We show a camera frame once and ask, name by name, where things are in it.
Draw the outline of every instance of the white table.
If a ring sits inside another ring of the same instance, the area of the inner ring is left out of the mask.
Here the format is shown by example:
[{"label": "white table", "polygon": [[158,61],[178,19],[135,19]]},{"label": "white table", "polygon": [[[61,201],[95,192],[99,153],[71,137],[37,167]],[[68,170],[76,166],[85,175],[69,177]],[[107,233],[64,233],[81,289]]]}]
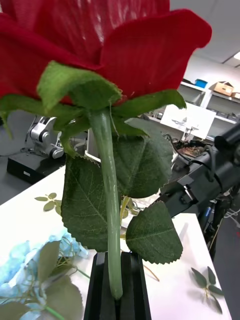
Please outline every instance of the white table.
[{"label": "white table", "polygon": [[[46,241],[50,234],[58,233],[62,226],[61,217],[54,210],[43,212],[44,202],[34,198],[56,192],[57,199],[61,199],[64,174],[65,167],[0,206],[0,265],[14,245],[29,240],[34,247],[36,243]],[[143,262],[160,279],[157,282],[145,269],[152,320],[231,319],[225,299],[219,299],[223,310],[223,315],[220,315],[207,305],[203,290],[195,285],[192,278],[191,267],[201,272],[207,266],[214,270],[196,215],[182,213],[173,221],[183,245],[181,259],[165,265]],[[121,249],[128,249],[123,240]],[[78,264],[89,275],[94,255],[95,251],[90,250],[88,259],[81,259]],[[71,280],[81,291],[85,305],[89,280],[79,272],[72,275]]]}]

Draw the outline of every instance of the ceiling light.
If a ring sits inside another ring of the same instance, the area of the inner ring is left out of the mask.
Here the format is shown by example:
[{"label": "ceiling light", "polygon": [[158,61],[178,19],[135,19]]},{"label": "ceiling light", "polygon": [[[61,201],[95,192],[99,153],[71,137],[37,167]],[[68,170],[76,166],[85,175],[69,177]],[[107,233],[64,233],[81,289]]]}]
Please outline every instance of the ceiling light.
[{"label": "ceiling light", "polygon": [[240,52],[236,53],[234,58],[237,59],[237,60],[240,60]]}]

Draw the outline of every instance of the ceiling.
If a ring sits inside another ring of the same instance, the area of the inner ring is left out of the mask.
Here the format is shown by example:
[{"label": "ceiling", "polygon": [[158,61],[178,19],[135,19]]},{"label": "ceiling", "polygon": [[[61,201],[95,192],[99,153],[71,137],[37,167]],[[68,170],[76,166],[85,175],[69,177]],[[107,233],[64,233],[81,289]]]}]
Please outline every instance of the ceiling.
[{"label": "ceiling", "polygon": [[171,9],[188,8],[212,26],[210,43],[197,55],[240,68],[240,0],[170,0]]}]

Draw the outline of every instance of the rose stem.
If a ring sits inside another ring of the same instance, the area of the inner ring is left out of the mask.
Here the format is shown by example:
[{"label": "rose stem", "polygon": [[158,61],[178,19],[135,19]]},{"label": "rose stem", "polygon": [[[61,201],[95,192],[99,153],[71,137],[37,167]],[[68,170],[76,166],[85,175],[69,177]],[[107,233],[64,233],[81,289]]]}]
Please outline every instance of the rose stem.
[{"label": "rose stem", "polygon": [[123,295],[120,252],[120,204],[114,161],[110,110],[88,111],[88,119],[101,159],[101,171],[106,198],[108,275],[112,296]]}]

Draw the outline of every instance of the artificial rose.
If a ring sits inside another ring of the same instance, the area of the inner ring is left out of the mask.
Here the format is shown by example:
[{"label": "artificial rose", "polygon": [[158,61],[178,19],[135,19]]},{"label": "artificial rose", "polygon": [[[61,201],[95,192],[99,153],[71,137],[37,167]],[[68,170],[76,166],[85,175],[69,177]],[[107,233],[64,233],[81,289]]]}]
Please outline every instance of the artificial rose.
[{"label": "artificial rose", "polygon": [[47,64],[89,69],[128,99],[177,89],[211,27],[168,0],[0,0],[0,96],[37,97]]}]

